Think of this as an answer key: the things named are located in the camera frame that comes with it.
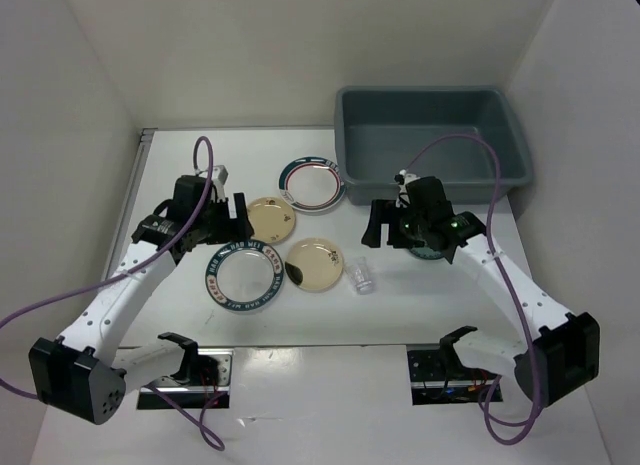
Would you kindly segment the cream plate small motifs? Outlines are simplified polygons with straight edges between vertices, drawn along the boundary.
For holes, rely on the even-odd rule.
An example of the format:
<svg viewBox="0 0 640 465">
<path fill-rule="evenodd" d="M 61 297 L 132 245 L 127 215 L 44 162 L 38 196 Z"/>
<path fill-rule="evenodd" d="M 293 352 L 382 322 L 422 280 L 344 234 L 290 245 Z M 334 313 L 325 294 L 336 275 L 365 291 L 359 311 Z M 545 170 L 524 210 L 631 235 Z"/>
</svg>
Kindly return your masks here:
<svg viewBox="0 0 640 465">
<path fill-rule="evenodd" d="M 252 238 L 267 244 L 287 239 L 296 225 L 293 208 L 277 197 L 261 197 L 247 206 L 247 214 L 253 227 Z"/>
</svg>

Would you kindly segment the white plate dark green rim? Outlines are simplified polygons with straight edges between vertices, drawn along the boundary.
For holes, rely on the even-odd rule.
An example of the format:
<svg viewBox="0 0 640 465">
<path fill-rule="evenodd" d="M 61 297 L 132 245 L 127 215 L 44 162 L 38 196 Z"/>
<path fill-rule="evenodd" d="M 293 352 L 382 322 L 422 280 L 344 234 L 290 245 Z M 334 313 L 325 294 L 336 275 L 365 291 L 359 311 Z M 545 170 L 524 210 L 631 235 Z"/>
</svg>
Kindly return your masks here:
<svg viewBox="0 0 640 465">
<path fill-rule="evenodd" d="M 257 312 L 278 295 L 284 262 L 270 245 L 247 240 L 221 247 L 205 270 L 205 287 L 223 309 L 240 314 Z"/>
</svg>

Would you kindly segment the blue green patterned plate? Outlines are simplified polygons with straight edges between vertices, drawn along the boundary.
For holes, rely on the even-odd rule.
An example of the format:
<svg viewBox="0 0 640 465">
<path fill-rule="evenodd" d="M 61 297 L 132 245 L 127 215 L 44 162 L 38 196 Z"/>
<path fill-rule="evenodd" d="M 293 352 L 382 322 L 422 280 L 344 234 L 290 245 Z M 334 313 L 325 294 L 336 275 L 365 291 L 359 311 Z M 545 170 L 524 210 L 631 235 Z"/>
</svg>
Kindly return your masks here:
<svg viewBox="0 0 640 465">
<path fill-rule="evenodd" d="M 421 260 L 436 261 L 444 258 L 441 252 L 432 250 L 429 247 L 411 248 L 409 253 Z"/>
</svg>

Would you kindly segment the white plate red teal rim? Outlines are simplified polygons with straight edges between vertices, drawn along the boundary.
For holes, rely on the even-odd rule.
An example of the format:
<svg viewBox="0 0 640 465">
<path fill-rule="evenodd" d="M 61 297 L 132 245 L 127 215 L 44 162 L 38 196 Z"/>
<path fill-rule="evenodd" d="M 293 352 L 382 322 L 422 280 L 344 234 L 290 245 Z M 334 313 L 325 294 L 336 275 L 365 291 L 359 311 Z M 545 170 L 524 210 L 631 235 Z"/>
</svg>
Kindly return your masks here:
<svg viewBox="0 0 640 465">
<path fill-rule="evenodd" d="M 346 193 L 337 164 L 317 156 L 301 157 L 287 164 L 280 173 L 278 188 L 285 202 L 305 213 L 325 212 Z"/>
</svg>

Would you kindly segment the clear plastic cup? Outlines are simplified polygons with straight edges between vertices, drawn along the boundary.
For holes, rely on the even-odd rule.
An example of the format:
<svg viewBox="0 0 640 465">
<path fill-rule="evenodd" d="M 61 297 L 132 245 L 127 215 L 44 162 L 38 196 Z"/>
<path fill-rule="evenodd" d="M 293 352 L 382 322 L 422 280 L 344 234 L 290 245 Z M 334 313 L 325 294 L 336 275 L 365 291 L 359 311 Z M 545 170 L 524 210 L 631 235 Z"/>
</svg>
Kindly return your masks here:
<svg viewBox="0 0 640 465">
<path fill-rule="evenodd" d="M 367 295 L 375 291 L 374 277 L 365 257 L 350 258 L 345 264 L 345 271 L 358 295 Z"/>
</svg>

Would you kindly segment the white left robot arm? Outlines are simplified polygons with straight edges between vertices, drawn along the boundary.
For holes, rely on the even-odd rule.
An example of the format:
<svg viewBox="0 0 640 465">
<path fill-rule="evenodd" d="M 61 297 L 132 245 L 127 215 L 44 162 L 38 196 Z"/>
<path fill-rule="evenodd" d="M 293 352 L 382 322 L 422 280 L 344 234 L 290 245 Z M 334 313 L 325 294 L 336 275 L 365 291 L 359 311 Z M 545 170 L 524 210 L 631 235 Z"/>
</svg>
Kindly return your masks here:
<svg viewBox="0 0 640 465">
<path fill-rule="evenodd" d="M 40 338 L 29 352 L 39 401 L 95 425 L 107 422 L 126 394 L 168 376 L 180 385 L 194 381 L 203 365 L 198 344 L 174 332 L 125 355 L 124 335 L 159 285 L 199 245 L 249 238 L 245 197 L 224 194 L 227 170 L 211 179 L 183 175 L 173 196 L 142 220 L 111 283 L 54 340 Z"/>
</svg>

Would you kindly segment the cream plate black spot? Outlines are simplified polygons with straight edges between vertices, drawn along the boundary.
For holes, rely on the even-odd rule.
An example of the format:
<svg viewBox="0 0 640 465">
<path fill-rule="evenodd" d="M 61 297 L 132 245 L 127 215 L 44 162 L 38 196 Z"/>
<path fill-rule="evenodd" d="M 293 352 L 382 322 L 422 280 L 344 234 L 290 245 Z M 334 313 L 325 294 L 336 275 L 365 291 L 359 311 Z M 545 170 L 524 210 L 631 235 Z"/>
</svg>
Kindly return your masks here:
<svg viewBox="0 0 640 465">
<path fill-rule="evenodd" d="M 341 250 L 325 238 L 305 238 L 296 242 L 285 259 L 288 278 L 307 292 L 323 292 L 333 287 L 344 270 Z"/>
</svg>

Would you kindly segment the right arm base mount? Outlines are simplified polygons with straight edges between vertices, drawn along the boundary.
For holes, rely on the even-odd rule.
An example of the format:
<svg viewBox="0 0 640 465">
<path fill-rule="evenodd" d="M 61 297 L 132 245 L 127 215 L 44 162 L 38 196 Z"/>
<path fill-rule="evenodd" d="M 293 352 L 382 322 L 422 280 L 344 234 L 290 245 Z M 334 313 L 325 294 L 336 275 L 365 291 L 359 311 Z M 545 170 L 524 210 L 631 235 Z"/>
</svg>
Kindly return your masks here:
<svg viewBox="0 0 640 465">
<path fill-rule="evenodd" d="M 449 374 L 437 344 L 408 346 L 406 355 L 414 406 L 478 403 L 496 377 L 480 369 Z"/>
</svg>

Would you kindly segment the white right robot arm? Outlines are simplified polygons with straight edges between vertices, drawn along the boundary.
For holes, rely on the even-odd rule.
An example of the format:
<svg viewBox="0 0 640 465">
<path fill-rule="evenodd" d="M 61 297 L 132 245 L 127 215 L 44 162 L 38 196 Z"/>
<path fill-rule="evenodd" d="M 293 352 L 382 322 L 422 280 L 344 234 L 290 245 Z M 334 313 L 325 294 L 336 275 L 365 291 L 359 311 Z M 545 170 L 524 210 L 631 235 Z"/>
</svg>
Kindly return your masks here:
<svg viewBox="0 0 640 465">
<path fill-rule="evenodd" d="M 553 299 L 498 245 L 488 221 L 457 213 L 441 181 L 397 175 L 398 196 L 371 203 L 363 245 L 426 247 L 464 272 L 514 326 L 504 341 L 475 326 L 441 338 L 439 367 L 449 378 L 483 369 L 514 380 L 539 408 L 547 408 L 599 373 L 600 327 L 588 313 L 575 314 Z"/>
</svg>

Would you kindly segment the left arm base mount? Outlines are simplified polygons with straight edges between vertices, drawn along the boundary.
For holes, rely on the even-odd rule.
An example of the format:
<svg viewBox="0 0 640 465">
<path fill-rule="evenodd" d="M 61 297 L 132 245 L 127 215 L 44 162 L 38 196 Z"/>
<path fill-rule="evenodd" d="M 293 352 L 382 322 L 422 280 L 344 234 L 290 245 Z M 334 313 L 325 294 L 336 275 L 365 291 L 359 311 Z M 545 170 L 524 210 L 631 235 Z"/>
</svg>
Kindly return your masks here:
<svg viewBox="0 0 640 465">
<path fill-rule="evenodd" d="M 199 363 L 188 379 L 163 376 L 153 386 L 188 411 L 200 410 L 215 393 L 211 409 L 228 409 L 233 358 L 232 349 L 200 348 Z"/>
</svg>

